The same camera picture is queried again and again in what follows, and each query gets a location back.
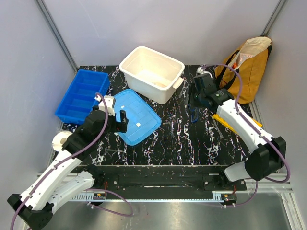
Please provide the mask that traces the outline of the yellow test tube rack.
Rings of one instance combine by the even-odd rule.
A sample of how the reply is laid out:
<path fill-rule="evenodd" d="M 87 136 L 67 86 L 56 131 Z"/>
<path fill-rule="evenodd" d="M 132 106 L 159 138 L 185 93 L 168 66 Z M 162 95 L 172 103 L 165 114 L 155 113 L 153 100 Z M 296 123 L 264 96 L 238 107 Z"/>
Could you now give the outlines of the yellow test tube rack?
<path fill-rule="evenodd" d="M 215 119 L 216 121 L 220 122 L 223 126 L 225 126 L 226 128 L 230 129 L 232 132 L 235 133 L 235 130 L 234 130 L 224 119 L 222 119 L 219 115 L 214 114 L 214 115 L 212 116 L 212 118 Z M 260 122 L 258 122 L 257 120 L 255 120 L 255 119 L 252 119 L 252 120 L 253 120 L 258 126 L 260 126 L 260 127 L 263 126 L 263 125 L 262 125 Z"/>

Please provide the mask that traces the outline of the packet of gloves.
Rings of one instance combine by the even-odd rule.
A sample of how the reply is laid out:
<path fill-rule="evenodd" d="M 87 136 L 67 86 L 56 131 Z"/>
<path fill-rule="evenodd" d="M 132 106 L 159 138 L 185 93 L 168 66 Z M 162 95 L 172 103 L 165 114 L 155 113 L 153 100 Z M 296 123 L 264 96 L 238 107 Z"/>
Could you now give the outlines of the packet of gloves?
<path fill-rule="evenodd" d="M 168 87 L 169 82 L 168 81 L 156 81 L 153 84 L 156 85 L 157 87 L 166 88 Z"/>

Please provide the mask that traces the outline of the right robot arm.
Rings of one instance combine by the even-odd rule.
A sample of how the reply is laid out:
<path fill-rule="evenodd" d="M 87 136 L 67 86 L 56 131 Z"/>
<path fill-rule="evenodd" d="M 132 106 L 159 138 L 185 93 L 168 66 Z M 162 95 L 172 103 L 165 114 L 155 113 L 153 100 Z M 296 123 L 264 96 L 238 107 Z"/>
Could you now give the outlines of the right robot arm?
<path fill-rule="evenodd" d="M 274 138 L 246 115 L 228 90 L 216 88 L 209 72 L 193 78 L 187 100 L 189 105 L 207 108 L 226 121 L 242 138 L 251 154 L 247 160 L 228 166 L 219 176 L 218 184 L 222 189 L 230 189 L 241 179 L 260 181 L 284 167 L 285 140 Z"/>

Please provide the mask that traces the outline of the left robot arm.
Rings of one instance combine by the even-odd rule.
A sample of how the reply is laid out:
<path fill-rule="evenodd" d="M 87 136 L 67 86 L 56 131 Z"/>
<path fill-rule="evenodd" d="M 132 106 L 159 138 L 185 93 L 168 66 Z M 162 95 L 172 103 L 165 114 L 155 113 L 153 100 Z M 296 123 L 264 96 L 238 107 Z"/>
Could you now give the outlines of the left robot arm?
<path fill-rule="evenodd" d="M 94 109 L 62 144 L 54 161 L 41 176 L 21 194 L 12 194 L 7 202 L 32 230 L 43 229 L 55 212 L 74 196 L 87 189 L 111 187 L 105 173 L 95 165 L 86 166 L 71 182 L 59 186 L 63 179 L 79 166 L 94 150 L 100 138 L 109 133 L 125 133 L 128 127 L 126 112 L 115 114 Z"/>

